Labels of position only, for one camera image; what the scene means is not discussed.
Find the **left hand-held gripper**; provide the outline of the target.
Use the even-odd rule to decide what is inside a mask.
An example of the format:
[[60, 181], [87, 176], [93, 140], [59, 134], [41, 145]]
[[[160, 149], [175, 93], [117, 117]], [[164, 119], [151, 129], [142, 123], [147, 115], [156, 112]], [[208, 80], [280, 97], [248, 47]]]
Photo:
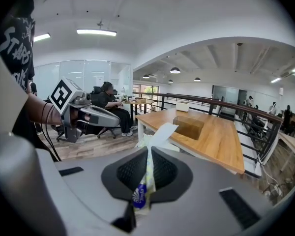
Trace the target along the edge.
[[76, 109], [88, 116], [88, 120], [82, 119], [92, 126], [115, 127], [119, 126], [120, 119], [106, 109], [91, 105], [90, 94], [83, 91], [73, 80], [63, 77], [49, 95], [54, 108], [59, 112], [61, 123], [64, 127], [62, 141], [77, 142], [82, 131], [74, 127], [71, 122], [71, 110]]

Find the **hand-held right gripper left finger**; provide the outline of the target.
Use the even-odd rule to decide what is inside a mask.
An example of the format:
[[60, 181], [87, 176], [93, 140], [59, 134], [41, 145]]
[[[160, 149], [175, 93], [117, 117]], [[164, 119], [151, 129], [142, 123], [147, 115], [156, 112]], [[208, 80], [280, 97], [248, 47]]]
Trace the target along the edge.
[[35, 152], [35, 227], [45, 236], [147, 236], [148, 218], [136, 227], [133, 191], [115, 183], [110, 166], [142, 157], [134, 148], [86, 160], [54, 163]]

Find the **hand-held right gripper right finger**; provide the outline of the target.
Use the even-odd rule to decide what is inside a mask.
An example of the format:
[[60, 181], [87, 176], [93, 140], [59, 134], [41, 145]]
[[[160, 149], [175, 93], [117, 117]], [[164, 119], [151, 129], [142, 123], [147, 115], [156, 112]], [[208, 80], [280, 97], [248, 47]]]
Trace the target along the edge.
[[135, 229], [136, 236], [231, 236], [243, 228], [219, 194], [235, 190], [264, 217], [272, 210], [268, 199], [229, 170], [208, 160], [173, 150], [164, 153], [183, 161], [193, 173], [189, 189], [174, 202], [152, 204]]

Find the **person's left hand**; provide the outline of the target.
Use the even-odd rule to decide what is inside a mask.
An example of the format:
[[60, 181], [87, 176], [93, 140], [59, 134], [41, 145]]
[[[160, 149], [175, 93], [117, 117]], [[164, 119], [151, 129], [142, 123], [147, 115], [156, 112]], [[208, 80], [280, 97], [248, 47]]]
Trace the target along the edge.
[[81, 120], [89, 122], [89, 119], [90, 119], [89, 114], [86, 114], [76, 108], [70, 108], [70, 123], [72, 127], [76, 127], [77, 122]]

